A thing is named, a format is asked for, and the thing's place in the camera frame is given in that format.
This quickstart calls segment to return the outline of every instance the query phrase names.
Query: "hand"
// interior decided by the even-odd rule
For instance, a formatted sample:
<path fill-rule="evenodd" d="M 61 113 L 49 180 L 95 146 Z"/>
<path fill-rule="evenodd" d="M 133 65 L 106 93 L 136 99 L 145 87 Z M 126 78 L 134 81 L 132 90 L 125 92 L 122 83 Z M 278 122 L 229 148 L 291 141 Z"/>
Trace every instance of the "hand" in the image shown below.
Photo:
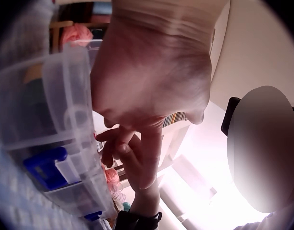
<path fill-rule="evenodd" d="M 152 217 L 159 211 L 159 187 L 157 181 L 147 189 L 139 188 L 140 178 L 143 172 L 142 149 L 140 139 L 134 135 L 129 144 L 119 145 L 116 149 L 115 142 L 119 135 L 118 129 L 110 129 L 97 135 L 97 141 L 106 141 L 102 150 L 102 163 L 111 167 L 113 154 L 124 164 L 127 179 L 135 191 L 135 199 L 131 206 L 131 212 L 141 216 Z"/>
<path fill-rule="evenodd" d="M 142 189 L 155 180 L 165 117 L 180 111 L 194 124 L 203 121 L 210 96 L 210 40 L 226 0 L 186 1 L 195 7 L 182 9 L 179 20 L 169 16 L 180 16 L 174 12 L 179 5 L 169 13 L 165 7 L 173 4 L 158 0 L 162 5 L 153 10 L 154 2 L 112 2 L 111 23 L 90 76 L 93 109 L 104 116 L 107 127 L 120 124 L 116 144 L 141 133 Z M 168 14 L 161 18 L 163 12 Z"/>

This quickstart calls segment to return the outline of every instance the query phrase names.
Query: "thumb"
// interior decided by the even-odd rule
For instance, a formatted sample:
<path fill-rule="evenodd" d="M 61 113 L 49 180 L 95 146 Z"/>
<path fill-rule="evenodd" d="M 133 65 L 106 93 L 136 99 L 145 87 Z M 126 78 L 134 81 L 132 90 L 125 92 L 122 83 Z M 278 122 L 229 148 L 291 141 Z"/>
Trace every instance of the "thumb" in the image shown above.
<path fill-rule="evenodd" d="M 140 171 L 140 163 L 128 144 L 117 145 L 116 151 L 126 170 Z"/>

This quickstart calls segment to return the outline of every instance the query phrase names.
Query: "forearm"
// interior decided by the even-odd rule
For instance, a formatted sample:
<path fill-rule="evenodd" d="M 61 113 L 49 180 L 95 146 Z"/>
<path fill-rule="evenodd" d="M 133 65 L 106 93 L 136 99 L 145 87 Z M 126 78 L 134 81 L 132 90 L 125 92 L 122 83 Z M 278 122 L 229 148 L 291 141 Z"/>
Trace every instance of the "forearm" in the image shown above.
<path fill-rule="evenodd" d="M 113 15 L 208 48 L 227 0 L 116 0 Z"/>
<path fill-rule="evenodd" d="M 157 181 L 148 189 L 136 193 L 130 212 L 143 217 L 153 217 L 159 212 L 160 194 Z"/>

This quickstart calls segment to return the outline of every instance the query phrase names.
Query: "teal yarn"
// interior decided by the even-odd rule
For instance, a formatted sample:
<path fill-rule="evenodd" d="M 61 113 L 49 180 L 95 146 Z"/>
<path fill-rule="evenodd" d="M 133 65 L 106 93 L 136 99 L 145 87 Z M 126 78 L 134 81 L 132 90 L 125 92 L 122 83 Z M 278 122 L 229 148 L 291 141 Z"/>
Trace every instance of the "teal yarn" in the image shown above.
<path fill-rule="evenodd" d="M 128 212 L 131 208 L 130 204 L 128 202 L 123 202 L 122 204 L 124 206 L 124 211 Z"/>

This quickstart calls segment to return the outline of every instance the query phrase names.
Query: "clear plastic storage box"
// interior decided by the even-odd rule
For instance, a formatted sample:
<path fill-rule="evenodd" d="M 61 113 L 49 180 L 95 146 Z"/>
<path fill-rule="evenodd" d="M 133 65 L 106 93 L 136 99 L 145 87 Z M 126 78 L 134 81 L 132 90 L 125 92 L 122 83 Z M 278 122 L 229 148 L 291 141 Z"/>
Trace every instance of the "clear plastic storage box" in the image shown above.
<path fill-rule="evenodd" d="M 0 71 L 0 145 L 44 195 L 78 217 L 116 214 L 93 135 L 90 70 L 100 43 L 66 44 Z M 64 155 L 55 158 L 58 150 Z M 47 186 L 57 176 L 63 183 Z"/>

